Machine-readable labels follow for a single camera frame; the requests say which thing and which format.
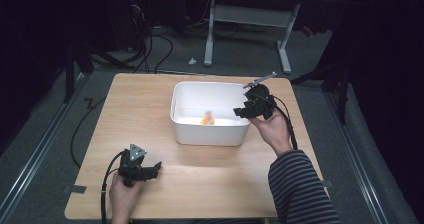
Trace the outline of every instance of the human hand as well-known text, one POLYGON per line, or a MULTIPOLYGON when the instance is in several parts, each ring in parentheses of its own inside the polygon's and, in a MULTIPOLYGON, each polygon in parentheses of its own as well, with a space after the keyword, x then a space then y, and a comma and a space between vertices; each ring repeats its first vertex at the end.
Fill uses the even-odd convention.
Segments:
POLYGON ((124 178, 117 172, 114 173, 112 186, 109 190, 113 224, 128 223, 130 213, 137 203, 143 185, 144 182, 136 181, 133 187, 127 187, 124 185, 124 178))
POLYGON ((256 117, 249 121, 259 130, 262 139, 272 147, 277 156, 293 149, 289 142, 287 122, 277 109, 274 108, 272 116, 265 121, 256 117))

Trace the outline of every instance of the striped sleeve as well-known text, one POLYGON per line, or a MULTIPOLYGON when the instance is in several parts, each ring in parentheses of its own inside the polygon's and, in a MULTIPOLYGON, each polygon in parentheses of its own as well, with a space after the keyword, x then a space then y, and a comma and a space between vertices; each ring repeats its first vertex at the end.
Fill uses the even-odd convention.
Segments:
POLYGON ((280 223, 340 223, 311 161, 303 151, 284 153, 268 173, 280 223))

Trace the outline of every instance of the desk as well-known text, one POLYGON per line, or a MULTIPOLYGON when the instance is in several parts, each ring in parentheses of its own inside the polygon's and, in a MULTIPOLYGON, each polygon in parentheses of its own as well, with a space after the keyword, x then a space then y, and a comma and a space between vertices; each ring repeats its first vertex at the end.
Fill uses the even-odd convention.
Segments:
POLYGON ((273 27, 285 27, 285 33, 281 41, 277 41, 277 49, 283 72, 291 73, 291 67, 286 53, 286 45, 296 21, 300 4, 295 4, 291 11, 276 11, 257 8, 245 8, 228 5, 216 5, 211 0, 209 11, 209 30, 205 48, 205 66, 212 65, 213 57, 213 27, 215 21, 236 22, 244 24, 264 25, 273 27))
MULTIPOLYGON (((143 187, 132 218, 276 217, 267 179, 276 156, 256 128, 251 126, 244 143, 237 147, 191 146, 176 142, 170 119, 173 90, 181 81, 247 84, 254 79, 116 75, 75 182, 87 189, 84 194, 71 194, 65 216, 100 219, 100 190, 106 169, 117 153, 134 143, 148 152, 143 166, 163 163, 158 178, 143 187)), ((309 156, 321 177, 290 82, 272 78, 264 84, 286 103, 299 149, 309 156)), ((111 217, 109 196, 106 199, 111 217)))

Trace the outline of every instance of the white container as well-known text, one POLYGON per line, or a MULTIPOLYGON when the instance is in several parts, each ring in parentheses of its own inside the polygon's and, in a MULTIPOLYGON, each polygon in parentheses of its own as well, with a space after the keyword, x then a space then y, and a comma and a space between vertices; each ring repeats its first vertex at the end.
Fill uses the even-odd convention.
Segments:
POLYGON ((180 82, 175 86, 171 119, 177 142, 190 145, 238 146, 243 143, 250 122, 234 114, 247 98, 242 84, 180 82), (214 125, 202 125, 210 111, 214 125))

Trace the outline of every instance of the table top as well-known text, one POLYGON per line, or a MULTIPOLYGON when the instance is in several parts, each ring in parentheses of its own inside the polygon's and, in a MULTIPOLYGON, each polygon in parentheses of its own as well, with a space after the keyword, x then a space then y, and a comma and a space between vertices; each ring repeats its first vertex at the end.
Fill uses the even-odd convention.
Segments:
MULTIPOLYGON (((250 125, 240 146, 194 146, 176 142, 170 106, 174 87, 182 81, 247 84, 257 77, 191 76, 164 74, 118 74, 100 114, 78 174, 76 185, 84 194, 72 193, 65 216, 69 219, 100 219, 100 191, 113 157, 130 143, 147 150, 143 166, 162 161, 157 179, 146 182, 131 217, 247 218, 276 217, 268 185, 273 150, 250 125)), ((263 82, 282 99, 290 112, 299 149, 321 172, 289 80, 263 82)), ((119 166, 115 161, 112 169, 119 166)), ((112 175, 108 178, 108 189, 112 175)), ((112 215, 109 196, 106 210, 112 215)))

